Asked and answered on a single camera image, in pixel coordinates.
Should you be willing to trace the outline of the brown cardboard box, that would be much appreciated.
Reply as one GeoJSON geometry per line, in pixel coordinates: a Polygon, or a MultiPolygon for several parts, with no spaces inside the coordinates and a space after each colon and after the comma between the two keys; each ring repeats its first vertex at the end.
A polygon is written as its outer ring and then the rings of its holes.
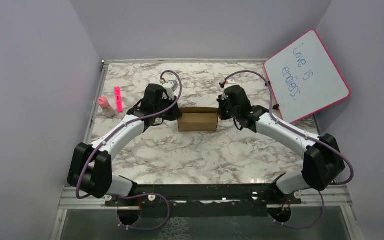
{"type": "Polygon", "coordinates": [[[183,107],[177,120],[179,132],[215,132],[218,128],[218,109],[213,107],[183,107]]]}

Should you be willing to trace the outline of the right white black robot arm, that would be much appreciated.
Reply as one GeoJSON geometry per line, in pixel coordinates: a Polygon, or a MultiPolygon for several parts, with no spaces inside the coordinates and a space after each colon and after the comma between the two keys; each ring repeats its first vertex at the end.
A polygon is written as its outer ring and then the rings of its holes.
{"type": "Polygon", "coordinates": [[[289,194],[300,190],[323,191],[345,169],[336,139],[303,131],[273,115],[269,109],[252,105],[239,85],[225,88],[217,97],[221,120],[232,119],[238,130],[248,129],[267,136],[303,160],[302,170],[285,173],[271,183],[269,199],[280,204],[289,194]]]}

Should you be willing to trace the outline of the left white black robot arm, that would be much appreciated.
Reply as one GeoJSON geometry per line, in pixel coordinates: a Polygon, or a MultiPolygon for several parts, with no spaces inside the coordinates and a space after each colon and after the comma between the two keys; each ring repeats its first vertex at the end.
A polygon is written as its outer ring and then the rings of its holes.
{"type": "Polygon", "coordinates": [[[182,113],[175,91],[179,84],[170,80],[150,83],[143,98],[126,113],[123,120],[98,140],[79,143],[73,152],[67,182],[87,196],[116,195],[124,205],[137,200],[135,182],[113,175],[112,161],[132,140],[153,126],[156,119],[176,121],[182,113]]]}

